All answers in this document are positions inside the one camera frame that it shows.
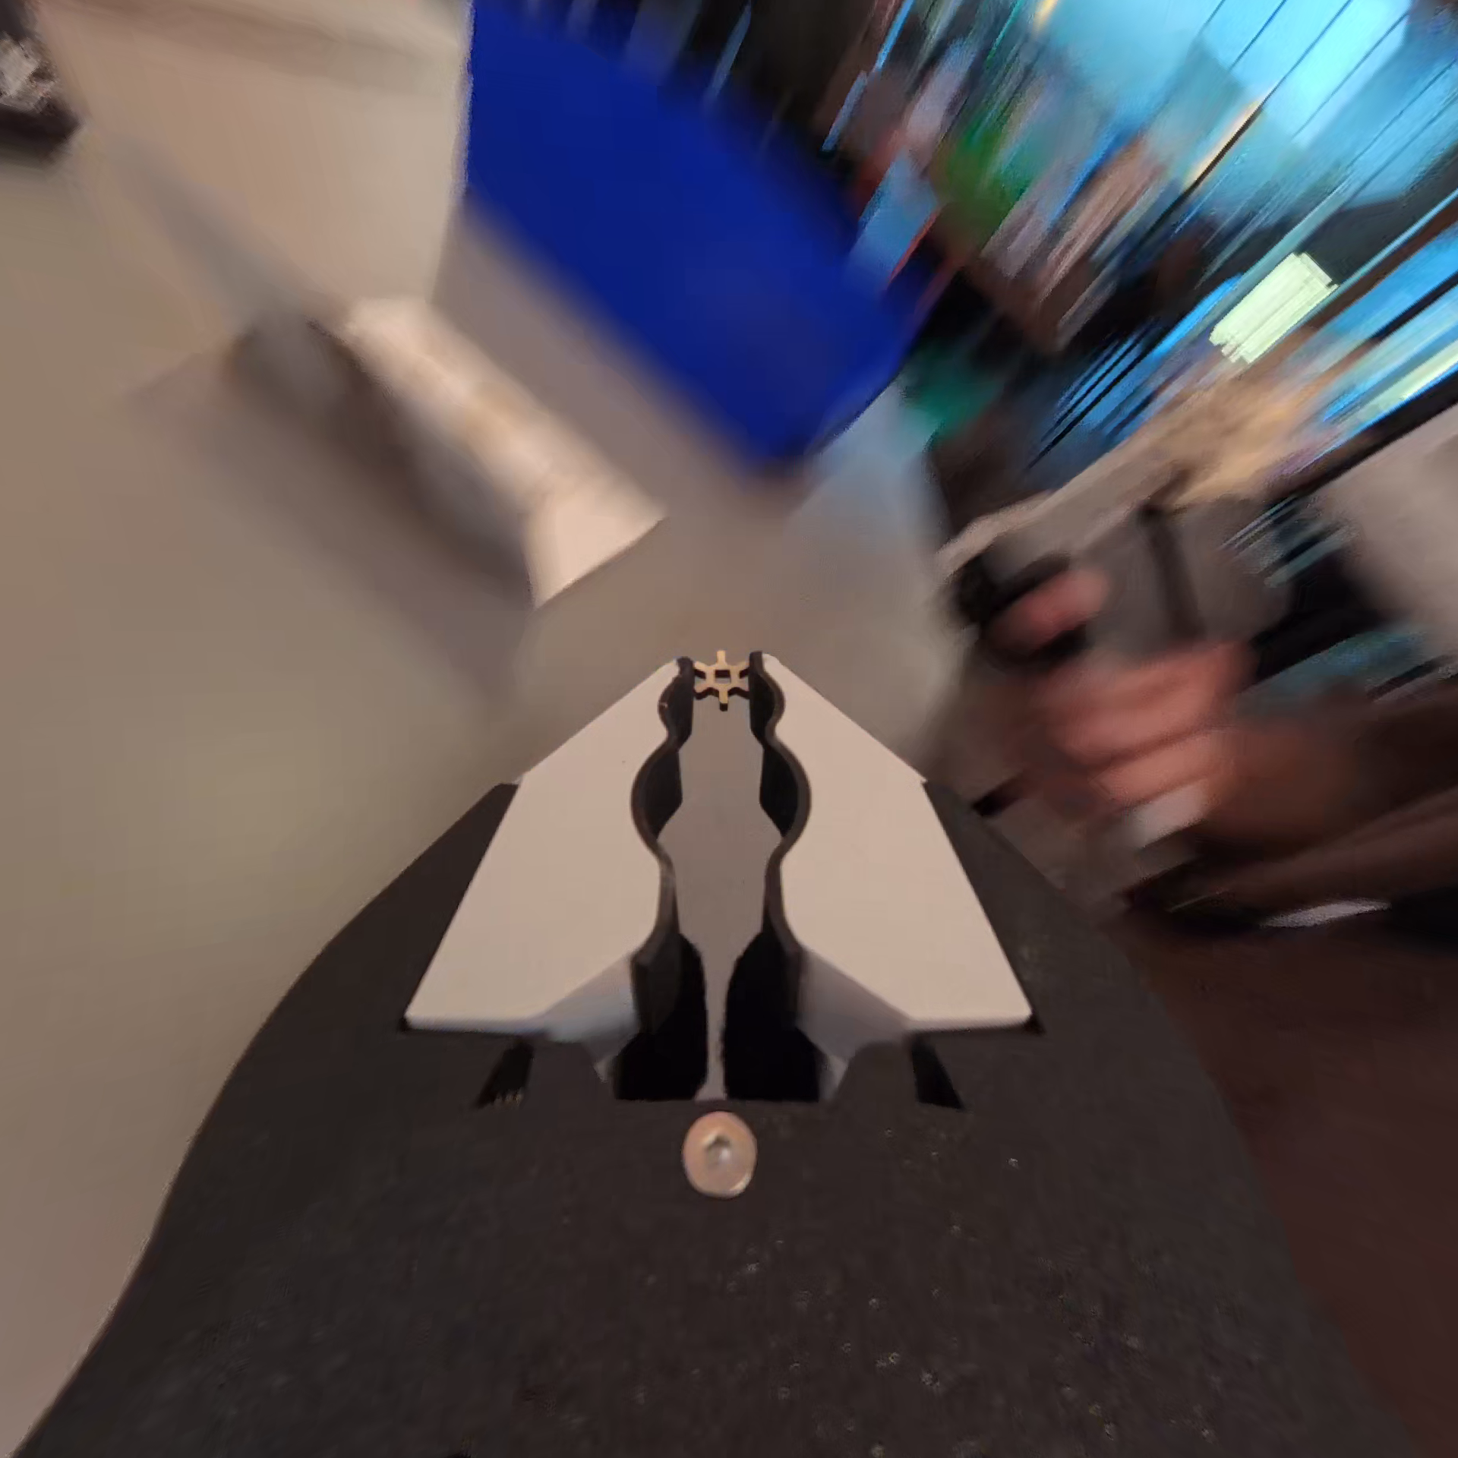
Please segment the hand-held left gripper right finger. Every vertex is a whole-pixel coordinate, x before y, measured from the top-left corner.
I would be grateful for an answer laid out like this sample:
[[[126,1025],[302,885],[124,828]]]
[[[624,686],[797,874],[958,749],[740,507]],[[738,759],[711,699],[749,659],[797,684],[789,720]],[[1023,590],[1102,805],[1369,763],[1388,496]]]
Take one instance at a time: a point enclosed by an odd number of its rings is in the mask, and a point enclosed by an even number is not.
[[[816,1102],[851,1060],[1031,1029],[1031,1004],[926,780],[795,671],[747,659],[761,918],[724,991],[724,1094]]]

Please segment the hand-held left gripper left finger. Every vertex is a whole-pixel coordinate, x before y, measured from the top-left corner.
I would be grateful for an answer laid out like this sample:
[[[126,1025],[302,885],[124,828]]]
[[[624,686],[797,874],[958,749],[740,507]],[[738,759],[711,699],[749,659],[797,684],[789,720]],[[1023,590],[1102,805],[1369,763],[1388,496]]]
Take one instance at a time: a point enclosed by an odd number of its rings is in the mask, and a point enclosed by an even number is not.
[[[623,1098],[701,1091],[705,979],[661,843],[694,703],[694,667],[670,659],[509,786],[410,1029],[573,1043]]]

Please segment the person's right forearm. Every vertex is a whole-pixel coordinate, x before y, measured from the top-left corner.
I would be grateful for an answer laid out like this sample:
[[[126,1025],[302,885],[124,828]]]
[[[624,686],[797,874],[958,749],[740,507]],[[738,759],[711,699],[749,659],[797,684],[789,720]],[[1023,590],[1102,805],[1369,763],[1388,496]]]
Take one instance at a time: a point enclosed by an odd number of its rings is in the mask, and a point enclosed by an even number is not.
[[[1453,682],[1238,720],[1196,839],[1200,887],[1248,912],[1453,895]]]

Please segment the dark brown desk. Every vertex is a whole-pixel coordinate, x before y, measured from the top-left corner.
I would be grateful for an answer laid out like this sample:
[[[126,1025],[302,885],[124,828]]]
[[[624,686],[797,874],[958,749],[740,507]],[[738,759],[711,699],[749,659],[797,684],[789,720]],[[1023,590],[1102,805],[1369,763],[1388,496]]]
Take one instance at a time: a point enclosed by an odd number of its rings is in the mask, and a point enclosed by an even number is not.
[[[1137,964],[1229,1102],[1302,1282],[1421,1453],[1455,1453],[1455,958],[1363,914],[1204,935],[1125,910]]]

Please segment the person's right hand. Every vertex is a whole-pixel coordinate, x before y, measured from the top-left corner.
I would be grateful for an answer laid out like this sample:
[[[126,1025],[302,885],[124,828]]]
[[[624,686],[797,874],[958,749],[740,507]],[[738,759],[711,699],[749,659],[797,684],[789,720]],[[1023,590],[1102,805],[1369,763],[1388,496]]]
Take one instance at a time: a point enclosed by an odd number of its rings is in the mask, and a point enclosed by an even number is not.
[[[1204,820],[1242,776],[1235,701],[1246,682],[1240,642],[1196,640],[1146,659],[1091,647],[1004,671],[999,730],[1023,788],[1066,816],[1117,816],[1175,795]]]

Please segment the silver metal object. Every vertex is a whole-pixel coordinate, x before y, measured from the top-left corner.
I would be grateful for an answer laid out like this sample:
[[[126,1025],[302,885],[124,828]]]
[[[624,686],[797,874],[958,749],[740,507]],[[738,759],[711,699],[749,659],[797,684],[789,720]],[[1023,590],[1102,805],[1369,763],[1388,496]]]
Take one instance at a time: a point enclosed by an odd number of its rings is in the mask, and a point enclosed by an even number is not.
[[[239,364],[310,425],[379,461],[488,577],[540,605],[621,559],[665,507],[427,300],[275,306]]]

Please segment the blue plastic bin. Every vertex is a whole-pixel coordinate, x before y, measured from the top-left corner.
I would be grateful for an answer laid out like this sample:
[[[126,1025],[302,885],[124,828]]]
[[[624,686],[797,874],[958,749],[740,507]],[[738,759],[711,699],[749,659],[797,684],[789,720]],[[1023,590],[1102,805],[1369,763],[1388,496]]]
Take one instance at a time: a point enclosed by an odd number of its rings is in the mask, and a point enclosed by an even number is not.
[[[860,248],[843,189],[701,62],[628,57],[626,3],[471,3],[459,200],[740,458],[826,444],[893,381],[914,270]]]

